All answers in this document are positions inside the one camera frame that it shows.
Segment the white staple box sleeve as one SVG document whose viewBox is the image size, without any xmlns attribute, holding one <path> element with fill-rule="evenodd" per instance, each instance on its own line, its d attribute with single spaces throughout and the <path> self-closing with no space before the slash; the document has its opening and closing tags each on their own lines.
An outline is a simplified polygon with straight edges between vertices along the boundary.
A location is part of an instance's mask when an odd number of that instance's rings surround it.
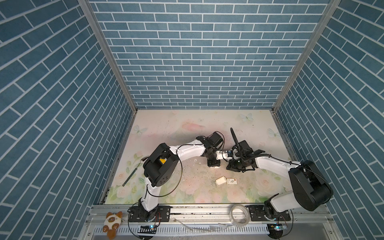
<svg viewBox="0 0 384 240">
<path fill-rule="evenodd" d="M 227 178 L 227 184 L 228 185 L 237 185 L 237 179 L 236 178 Z"/>
</svg>

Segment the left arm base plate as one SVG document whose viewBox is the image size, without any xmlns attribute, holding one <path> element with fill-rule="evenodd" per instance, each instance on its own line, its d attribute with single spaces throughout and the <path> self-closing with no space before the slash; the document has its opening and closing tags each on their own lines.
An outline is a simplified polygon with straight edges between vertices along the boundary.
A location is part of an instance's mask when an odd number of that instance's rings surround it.
<svg viewBox="0 0 384 240">
<path fill-rule="evenodd" d="M 132 206 L 128 210 L 129 222 L 154 222 L 155 219 L 161 222 L 169 222 L 171 214 L 171 206 L 157 206 L 151 211 L 144 209 L 143 205 Z"/>
</svg>

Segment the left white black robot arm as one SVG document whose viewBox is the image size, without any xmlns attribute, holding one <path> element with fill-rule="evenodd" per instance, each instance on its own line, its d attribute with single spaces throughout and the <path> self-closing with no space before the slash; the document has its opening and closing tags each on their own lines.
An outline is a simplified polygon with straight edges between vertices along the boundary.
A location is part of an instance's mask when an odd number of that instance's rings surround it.
<svg viewBox="0 0 384 240">
<path fill-rule="evenodd" d="M 192 142 L 179 146 L 168 146 L 165 143 L 158 145 L 143 165 L 146 192 L 139 200 L 139 206 L 147 213 L 158 207 L 158 199 L 167 196 L 160 194 L 161 187 L 170 180 L 177 164 L 182 161 L 205 157 L 209 167 L 218 168 L 223 159 L 224 145 L 225 137 L 217 131 L 207 137 L 198 136 Z"/>
</svg>

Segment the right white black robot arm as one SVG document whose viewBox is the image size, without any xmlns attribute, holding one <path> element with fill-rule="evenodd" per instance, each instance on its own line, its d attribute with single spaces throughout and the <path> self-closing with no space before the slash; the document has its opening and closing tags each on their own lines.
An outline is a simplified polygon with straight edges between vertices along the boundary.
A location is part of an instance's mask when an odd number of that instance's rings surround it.
<svg viewBox="0 0 384 240">
<path fill-rule="evenodd" d="M 236 142 L 231 150 L 224 151 L 219 156 L 228 162 L 229 171 L 245 173 L 261 169 L 290 181 L 291 191 L 276 194 L 264 202 L 264 211 L 269 218 L 300 207 L 314 211 L 334 195 L 332 187 L 312 161 L 292 162 L 278 159 L 263 150 L 253 151 L 246 141 Z"/>
</svg>

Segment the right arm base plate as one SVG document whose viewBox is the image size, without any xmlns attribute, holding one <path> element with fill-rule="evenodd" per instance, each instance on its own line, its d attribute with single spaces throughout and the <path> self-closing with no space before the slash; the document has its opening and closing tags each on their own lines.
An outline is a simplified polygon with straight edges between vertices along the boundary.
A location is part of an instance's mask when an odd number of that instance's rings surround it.
<svg viewBox="0 0 384 240">
<path fill-rule="evenodd" d="M 251 221 L 252 222 L 261 222 L 261 221 L 290 221 L 291 216 L 289 211 L 277 212 L 272 207 L 257 204 L 257 205 L 247 205 L 246 208 L 249 210 Z"/>
</svg>

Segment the white staple box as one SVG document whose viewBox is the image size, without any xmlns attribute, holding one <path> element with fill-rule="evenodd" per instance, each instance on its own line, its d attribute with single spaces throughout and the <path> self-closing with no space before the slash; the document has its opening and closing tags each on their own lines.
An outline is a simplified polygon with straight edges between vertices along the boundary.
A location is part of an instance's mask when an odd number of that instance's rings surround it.
<svg viewBox="0 0 384 240">
<path fill-rule="evenodd" d="M 227 178 L 226 177 L 220 177 L 215 180 L 215 183 L 217 186 L 223 185 L 227 183 Z"/>
</svg>

